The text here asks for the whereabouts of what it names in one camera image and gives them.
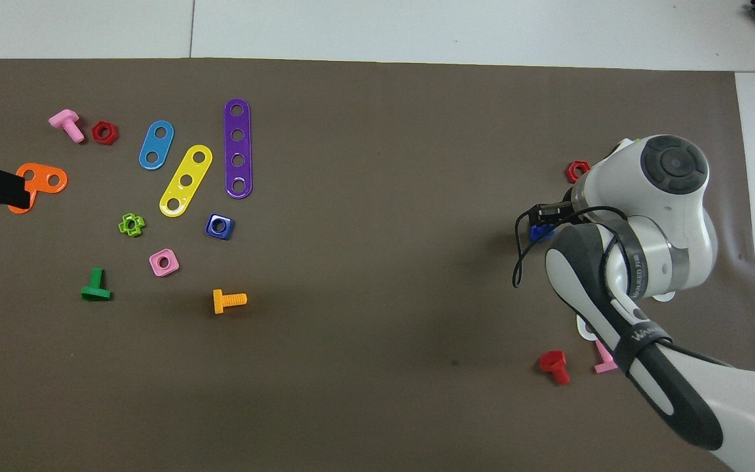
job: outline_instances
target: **pink bolt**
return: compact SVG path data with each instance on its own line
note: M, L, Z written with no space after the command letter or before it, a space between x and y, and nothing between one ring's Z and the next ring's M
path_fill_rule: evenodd
M54 126L54 128L63 129L72 141L80 143L85 139L83 137L83 132L81 132L80 129L77 128L77 125L75 125L75 121L80 118L81 117L77 116L77 113L66 108L55 116L50 117L48 123L50 123L51 126Z
M617 364L613 361L613 356L611 356L611 353L605 349L605 344L602 344L602 341L600 340L593 342L596 343L596 349L599 350L599 356L602 357L602 364L594 365L593 370L595 370L597 374L601 374L617 368Z

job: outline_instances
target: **toy bolt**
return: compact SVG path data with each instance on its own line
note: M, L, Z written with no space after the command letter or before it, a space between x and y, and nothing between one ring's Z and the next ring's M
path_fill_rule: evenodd
M110 299L110 290L101 288L101 278L104 271L100 267L92 269L89 275L89 286L81 288L81 298L90 302L99 302Z
M66 134L69 135L72 141L80 143L85 139L83 137L83 132L81 132L80 129L77 128L77 125L75 125L75 121L80 118L81 117L77 116L77 113L66 108L55 116L50 117L48 123L50 123L51 126L54 126L54 128L66 131Z
M223 295L223 291L219 288L212 290L212 295L215 299L215 313L218 315L223 313L223 307L240 307L240 305L246 305L248 301L246 293Z
M570 376L564 370L567 359L564 358L563 351L550 351L540 358L540 368L545 372L552 372L552 376L558 385L567 385L570 382Z
M601 374L617 368L617 364L613 361L613 356L607 349L605 349L605 344L602 344L602 341L600 340L593 342L596 343L596 349L599 350L599 356L602 357L602 364L594 365L593 370L595 370L597 374Z

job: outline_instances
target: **pink square nut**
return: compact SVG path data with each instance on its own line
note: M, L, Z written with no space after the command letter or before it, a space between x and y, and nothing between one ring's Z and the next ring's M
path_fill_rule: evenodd
M166 265L165 267L159 265L162 260L168 260L168 265ZM150 256L150 267L151 269L153 269L154 275L156 275L157 277L165 277L165 275L168 275L179 269L180 263L179 261L177 261L174 251L162 250Z

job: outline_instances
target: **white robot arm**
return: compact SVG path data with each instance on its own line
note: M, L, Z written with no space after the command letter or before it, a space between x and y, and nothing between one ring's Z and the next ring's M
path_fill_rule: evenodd
M703 283L716 236L703 195L704 153L676 136L624 140L570 192L587 224L556 234L549 281L613 353L648 403L687 442L755 471L755 372L681 349L637 306ZM616 207L627 220L610 211Z

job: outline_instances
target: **black strap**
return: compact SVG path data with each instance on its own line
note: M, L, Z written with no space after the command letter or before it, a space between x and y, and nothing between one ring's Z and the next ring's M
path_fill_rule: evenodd
M644 321L631 325L626 332L619 337L617 349L613 350L613 360L623 373L629 374L631 364L637 359L637 355L643 347L659 340L672 341L665 329L653 321Z

